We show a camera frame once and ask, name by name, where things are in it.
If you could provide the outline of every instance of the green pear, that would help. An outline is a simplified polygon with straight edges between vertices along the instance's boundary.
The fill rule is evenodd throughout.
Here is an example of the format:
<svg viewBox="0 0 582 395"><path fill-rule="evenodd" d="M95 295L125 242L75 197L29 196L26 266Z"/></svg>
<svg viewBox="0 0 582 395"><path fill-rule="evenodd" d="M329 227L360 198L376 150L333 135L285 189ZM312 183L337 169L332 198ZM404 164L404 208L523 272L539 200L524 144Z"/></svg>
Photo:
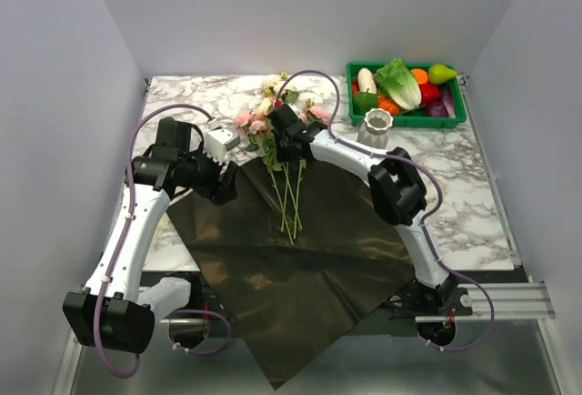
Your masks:
<svg viewBox="0 0 582 395"><path fill-rule="evenodd" d="M457 77L457 71L445 65L432 65L428 68L428 82L439 86L449 79Z"/></svg>

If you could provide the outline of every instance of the marble table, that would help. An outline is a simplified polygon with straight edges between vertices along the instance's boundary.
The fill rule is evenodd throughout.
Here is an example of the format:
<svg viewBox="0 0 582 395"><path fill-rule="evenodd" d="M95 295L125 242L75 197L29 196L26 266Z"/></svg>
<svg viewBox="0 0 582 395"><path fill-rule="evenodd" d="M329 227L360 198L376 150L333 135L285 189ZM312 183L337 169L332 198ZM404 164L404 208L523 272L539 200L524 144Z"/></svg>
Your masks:
<svg viewBox="0 0 582 395"><path fill-rule="evenodd" d="M262 99L263 76L159 76L152 81L144 116L170 104L196 104L221 117L225 123L243 109L255 107ZM334 77L340 87L341 107L334 122L338 134L356 138L356 129L347 117L346 79ZM301 92L297 104L308 98L332 109L336 103L331 84L323 77L299 76L293 84ZM155 141L157 121L175 116L199 124L206 119L186 109L170 110L153 118L139 134L135 154L141 154ZM193 136L193 146L197 143ZM444 261L454 269L512 269L507 236L492 195L489 178L479 153L472 126L467 121L453 130L393 128L388 149L403 147L419 164L433 173L443 188L444 204L429 219ZM237 147L231 159L239 165L254 153ZM436 192L425 180L428 202ZM169 218L164 216L154 235L144 271L198 270Z"/></svg>

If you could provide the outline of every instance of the dark brown sheet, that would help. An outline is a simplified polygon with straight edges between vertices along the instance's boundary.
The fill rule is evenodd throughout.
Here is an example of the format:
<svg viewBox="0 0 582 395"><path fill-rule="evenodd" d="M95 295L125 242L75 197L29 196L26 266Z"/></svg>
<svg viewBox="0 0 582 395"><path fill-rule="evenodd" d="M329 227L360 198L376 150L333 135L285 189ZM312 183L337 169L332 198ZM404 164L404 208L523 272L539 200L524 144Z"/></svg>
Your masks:
<svg viewBox="0 0 582 395"><path fill-rule="evenodd" d="M304 228L294 246L280 231L260 159L239 169L236 189L238 199L222 207L191 194L168 214L277 389L412 279L414 268L396 231L374 212L369 189L342 169L307 166Z"/></svg>

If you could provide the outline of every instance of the green tray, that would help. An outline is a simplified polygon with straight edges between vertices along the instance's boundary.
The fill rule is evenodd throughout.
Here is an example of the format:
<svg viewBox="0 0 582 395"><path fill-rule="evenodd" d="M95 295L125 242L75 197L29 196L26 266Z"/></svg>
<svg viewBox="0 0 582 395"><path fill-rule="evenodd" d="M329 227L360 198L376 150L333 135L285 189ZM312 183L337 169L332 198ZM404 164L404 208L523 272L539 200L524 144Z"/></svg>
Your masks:
<svg viewBox="0 0 582 395"><path fill-rule="evenodd" d="M357 73L362 67L367 67L370 71L375 74L376 71L385 66L386 63L348 63L346 66L346 78L347 78L347 95L349 99L349 117L352 119L352 125L355 127L364 120L364 115L354 114L354 104L352 99L352 79L357 77ZM426 65L422 63L406 63L406 67L409 69L425 69L428 70L432 65ZM408 128L444 128L451 129L456 127L458 124L465 122L467 120L467 112L463 106L463 98L461 97L461 91L458 89L458 82L456 78L453 78L445 83L451 90L451 95L453 96L453 105L455 107L455 117L431 117L422 115L402 115L394 116L393 127L408 127Z"/></svg>

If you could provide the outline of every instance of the gray wall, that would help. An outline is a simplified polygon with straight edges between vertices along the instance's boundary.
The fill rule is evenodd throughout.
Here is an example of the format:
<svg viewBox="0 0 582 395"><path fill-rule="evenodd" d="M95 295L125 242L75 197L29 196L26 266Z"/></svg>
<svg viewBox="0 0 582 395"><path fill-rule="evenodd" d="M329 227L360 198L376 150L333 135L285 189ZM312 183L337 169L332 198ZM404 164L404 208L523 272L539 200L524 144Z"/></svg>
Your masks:
<svg viewBox="0 0 582 395"><path fill-rule="evenodd" d="M271 73L348 61L470 72L511 0L105 0L150 74Z"/></svg>
<svg viewBox="0 0 582 395"><path fill-rule="evenodd" d="M46 394L143 83L103 0L2 0L0 21L0 392Z"/></svg>
<svg viewBox="0 0 582 395"><path fill-rule="evenodd" d="M517 246L582 388L582 3L514 0L469 92Z"/></svg>

